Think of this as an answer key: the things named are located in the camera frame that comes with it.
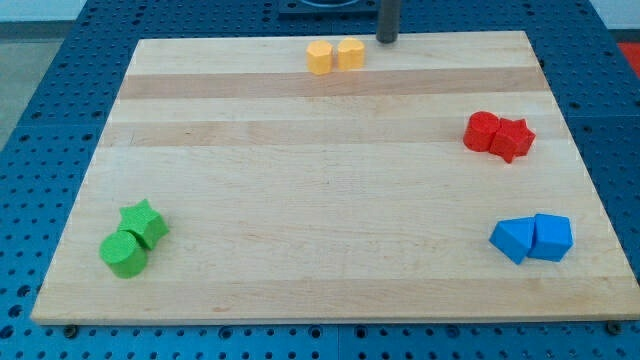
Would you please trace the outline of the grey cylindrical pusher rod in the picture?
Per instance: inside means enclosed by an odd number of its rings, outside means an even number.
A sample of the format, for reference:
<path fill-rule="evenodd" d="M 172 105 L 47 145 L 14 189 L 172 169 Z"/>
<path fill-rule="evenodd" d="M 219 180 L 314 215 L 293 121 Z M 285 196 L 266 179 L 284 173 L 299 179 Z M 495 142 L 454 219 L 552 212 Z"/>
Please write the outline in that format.
<path fill-rule="evenodd" d="M 382 44 L 395 42 L 400 30 L 402 0 L 380 0 L 376 39 Z"/>

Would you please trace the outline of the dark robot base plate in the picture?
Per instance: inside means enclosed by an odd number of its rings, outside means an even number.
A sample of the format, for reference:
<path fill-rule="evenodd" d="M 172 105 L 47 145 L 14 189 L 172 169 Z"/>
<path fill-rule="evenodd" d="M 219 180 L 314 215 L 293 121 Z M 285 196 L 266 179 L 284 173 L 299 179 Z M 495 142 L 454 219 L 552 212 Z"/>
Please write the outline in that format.
<path fill-rule="evenodd" d="M 378 0 L 278 0 L 278 17 L 376 15 Z"/>

